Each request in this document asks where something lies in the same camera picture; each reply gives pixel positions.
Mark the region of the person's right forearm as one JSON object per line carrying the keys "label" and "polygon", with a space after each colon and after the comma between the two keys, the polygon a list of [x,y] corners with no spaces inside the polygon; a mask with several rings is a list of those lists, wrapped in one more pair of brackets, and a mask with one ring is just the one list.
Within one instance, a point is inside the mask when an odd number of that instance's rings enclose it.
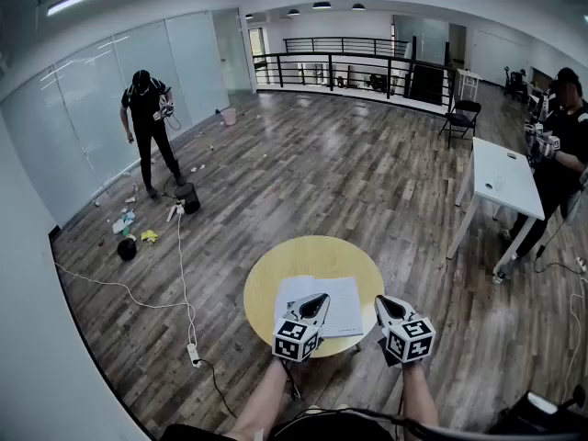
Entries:
{"label": "person's right forearm", "polygon": [[428,388],[422,365],[402,365],[403,415],[420,424],[438,426],[438,411]]}

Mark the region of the black board stand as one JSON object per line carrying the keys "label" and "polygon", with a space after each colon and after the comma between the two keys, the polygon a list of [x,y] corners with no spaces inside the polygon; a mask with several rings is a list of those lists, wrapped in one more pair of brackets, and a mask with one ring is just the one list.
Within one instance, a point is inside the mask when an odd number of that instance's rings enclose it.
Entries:
{"label": "black board stand", "polygon": [[419,40],[412,37],[409,68],[405,75],[405,96],[415,101],[451,108],[455,74],[450,67],[423,61],[418,56]]}

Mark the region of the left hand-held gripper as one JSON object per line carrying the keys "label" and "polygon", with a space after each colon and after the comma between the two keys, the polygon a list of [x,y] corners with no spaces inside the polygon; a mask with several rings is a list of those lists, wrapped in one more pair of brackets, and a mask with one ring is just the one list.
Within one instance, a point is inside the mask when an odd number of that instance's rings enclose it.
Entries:
{"label": "left hand-held gripper", "polygon": [[294,301],[277,320],[272,335],[272,354],[293,362],[308,359],[322,344],[322,326],[330,302],[327,293]]}

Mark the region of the white rectangular table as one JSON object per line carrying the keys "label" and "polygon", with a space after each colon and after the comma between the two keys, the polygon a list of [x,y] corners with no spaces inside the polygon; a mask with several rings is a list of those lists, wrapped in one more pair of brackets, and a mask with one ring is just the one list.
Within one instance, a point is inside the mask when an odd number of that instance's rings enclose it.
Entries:
{"label": "white rectangular table", "polygon": [[[491,191],[484,183],[497,175],[505,179],[503,190]],[[451,245],[447,250],[447,259],[452,259],[465,237],[474,214],[482,200],[488,200],[498,207],[506,207],[526,216],[521,231],[515,236],[506,252],[494,267],[494,275],[498,269],[511,265],[518,247],[531,231],[537,221],[545,219],[544,210],[537,191],[531,168],[524,155],[503,146],[480,138],[472,139],[472,151],[462,180],[455,205],[458,207],[465,193],[472,189],[471,202],[460,223]]]}

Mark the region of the round wooden side table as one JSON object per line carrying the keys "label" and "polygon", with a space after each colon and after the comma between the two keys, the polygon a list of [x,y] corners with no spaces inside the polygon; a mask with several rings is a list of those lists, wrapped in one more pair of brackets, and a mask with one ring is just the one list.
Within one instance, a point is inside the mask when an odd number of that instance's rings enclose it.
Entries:
{"label": "round wooden side table", "polygon": [[243,304],[255,333],[265,343],[271,343],[279,284],[284,278],[298,275],[356,279],[364,332],[359,336],[326,340],[312,356],[334,356],[350,349],[361,351],[364,339],[377,322],[374,299],[384,292],[382,275],[367,253],[330,236],[312,235],[285,241],[254,264],[245,281]]}

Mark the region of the black office chair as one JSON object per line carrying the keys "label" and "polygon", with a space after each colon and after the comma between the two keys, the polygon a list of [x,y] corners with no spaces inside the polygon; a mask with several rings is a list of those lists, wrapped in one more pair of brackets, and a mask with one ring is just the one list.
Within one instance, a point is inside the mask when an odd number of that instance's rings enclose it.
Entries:
{"label": "black office chair", "polygon": [[518,98],[522,103],[529,101],[528,86],[526,83],[526,71],[521,69],[519,71],[511,71],[508,66],[504,68],[505,71],[505,91],[506,95],[512,98]]}

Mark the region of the person's black shirt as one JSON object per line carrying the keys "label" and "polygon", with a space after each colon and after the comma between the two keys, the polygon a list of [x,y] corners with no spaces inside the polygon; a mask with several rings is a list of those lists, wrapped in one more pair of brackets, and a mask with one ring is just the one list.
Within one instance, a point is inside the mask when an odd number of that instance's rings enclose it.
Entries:
{"label": "person's black shirt", "polygon": [[[236,434],[218,434],[185,425],[168,426],[159,441],[236,441]],[[351,413],[309,414],[274,426],[261,441],[394,441],[392,433],[373,420]]]}

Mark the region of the black mesh waste bin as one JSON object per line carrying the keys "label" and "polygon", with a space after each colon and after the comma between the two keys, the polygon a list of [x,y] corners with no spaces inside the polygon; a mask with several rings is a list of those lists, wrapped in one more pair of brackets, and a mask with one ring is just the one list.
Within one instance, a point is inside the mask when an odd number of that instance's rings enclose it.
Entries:
{"label": "black mesh waste bin", "polygon": [[175,197],[180,201],[186,214],[194,214],[200,210],[200,201],[192,183],[186,182],[175,189]]}

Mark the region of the person's left forearm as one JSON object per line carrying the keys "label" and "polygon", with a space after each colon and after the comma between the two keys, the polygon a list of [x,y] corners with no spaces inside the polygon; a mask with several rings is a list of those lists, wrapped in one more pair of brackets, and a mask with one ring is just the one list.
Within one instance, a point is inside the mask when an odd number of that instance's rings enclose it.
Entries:
{"label": "person's left forearm", "polygon": [[278,418],[288,375],[274,357],[225,436],[236,441],[266,441]]}

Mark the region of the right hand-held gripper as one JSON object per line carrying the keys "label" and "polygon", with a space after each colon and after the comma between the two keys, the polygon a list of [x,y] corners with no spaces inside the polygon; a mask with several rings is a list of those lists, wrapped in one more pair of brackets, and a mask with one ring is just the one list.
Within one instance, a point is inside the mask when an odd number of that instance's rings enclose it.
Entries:
{"label": "right hand-held gripper", "polygon": [[389,367],[420,361],[432,354],[435,329],[428,318],[419,318],[408,302],[391,296],[377,295],[374,307],[382,327],[379,345]]}

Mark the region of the grey and yellow book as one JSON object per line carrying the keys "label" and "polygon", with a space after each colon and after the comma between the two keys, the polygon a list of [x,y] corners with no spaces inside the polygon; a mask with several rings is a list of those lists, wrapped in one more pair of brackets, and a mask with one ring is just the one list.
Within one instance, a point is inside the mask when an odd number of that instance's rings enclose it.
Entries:
{"label": "grey and yellow book", "polygon": [[364,333],[354,277],[316,278],[299,275],[284,278],[275,299],[274,320],[283,317],[295,301],[317,293],[326,293],[331,298],[322,326],[323,338],[355,337]]}

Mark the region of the small white side table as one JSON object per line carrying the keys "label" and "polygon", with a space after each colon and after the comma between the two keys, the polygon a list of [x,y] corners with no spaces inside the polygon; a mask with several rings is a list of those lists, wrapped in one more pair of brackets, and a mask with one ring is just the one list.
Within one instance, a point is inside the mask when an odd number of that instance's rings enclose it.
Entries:
{"label": "small white side table", "polygon": [[458,69],[458,75],[458,97],[460,99],[475,101],[481,77],[476,73],[464,69]]}

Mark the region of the black swivel chair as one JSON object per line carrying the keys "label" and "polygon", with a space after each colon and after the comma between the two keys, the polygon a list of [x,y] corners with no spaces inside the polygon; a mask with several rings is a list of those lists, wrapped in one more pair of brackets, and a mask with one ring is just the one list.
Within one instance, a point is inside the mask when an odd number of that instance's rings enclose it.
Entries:
{"label": "black swivel chair", "polygon": [[574,412],[582,408],[586,391],[576,385],[571,398],[554,404],[528,390],[512,407],[502,410],[490,427],[490,435],[572,435],[574,441],[588,441],[588,415]]}

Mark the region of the black folding chair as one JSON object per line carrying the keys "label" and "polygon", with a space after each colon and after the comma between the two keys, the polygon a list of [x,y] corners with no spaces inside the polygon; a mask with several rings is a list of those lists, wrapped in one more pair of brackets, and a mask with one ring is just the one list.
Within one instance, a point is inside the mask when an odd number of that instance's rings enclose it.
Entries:
{"label": "black folding chair", "polygon": [[477,118],[481,112],[481,104],[472,100],[459,100],[455,106],[446,113],[445,123],[439,134],[447,133],[447,147],[450,147],[453,139],[463,139],[471,131],[475,136]]}

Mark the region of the scattered floor litter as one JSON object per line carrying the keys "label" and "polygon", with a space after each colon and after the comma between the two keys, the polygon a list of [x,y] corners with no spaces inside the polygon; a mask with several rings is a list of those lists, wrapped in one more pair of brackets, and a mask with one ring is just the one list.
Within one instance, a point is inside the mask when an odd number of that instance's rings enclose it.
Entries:
{"label": "scattered floor litter", "polygon": [[[262,118],[262,116],[261,116],[261,114],[258,114],[258,115],[256,115],[255,118],[260,119],[260,118]],[[196,168],[194,166],[190,169],[190,173],[196,173],[196,171],[205,168],[205,166],[206,165],[204,165],[204,164],[202,164],[198,168]],[[117,219],[116,221],[112,222],[112,232],[114,234],[122,234],[123,236],[127,236],[129,234],[129,232],[124,232],[124,231],[127,230],[130,227],[130,225],[134,222],[135,217],[136,217],[136,215],[135,215],[133,209],[129,209],[129,208],[122,209],[120,218]]]}

